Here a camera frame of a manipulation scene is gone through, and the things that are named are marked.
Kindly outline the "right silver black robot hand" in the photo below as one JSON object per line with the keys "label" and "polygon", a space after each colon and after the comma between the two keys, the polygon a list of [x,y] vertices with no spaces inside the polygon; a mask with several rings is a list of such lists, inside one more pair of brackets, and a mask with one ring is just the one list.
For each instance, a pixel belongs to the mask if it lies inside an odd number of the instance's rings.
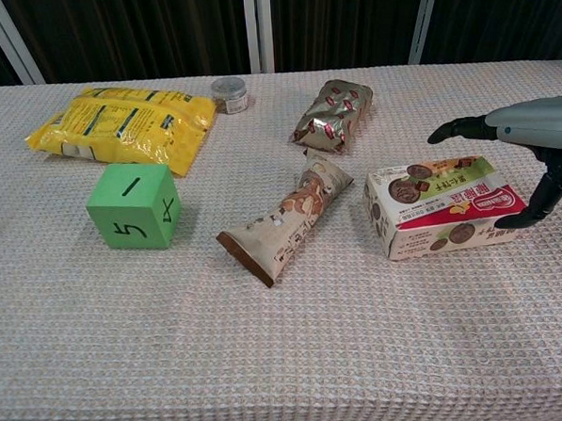
{"label": "right silver black robot hand", "polygon": [[520,213],[499,218],[496,229],[534,226],[551,214],[562,198],[562,96],[539,98],[494,109],[476,117],[461,117],[441,124],[427,142],[463,137],[522,146],[547,170]]}

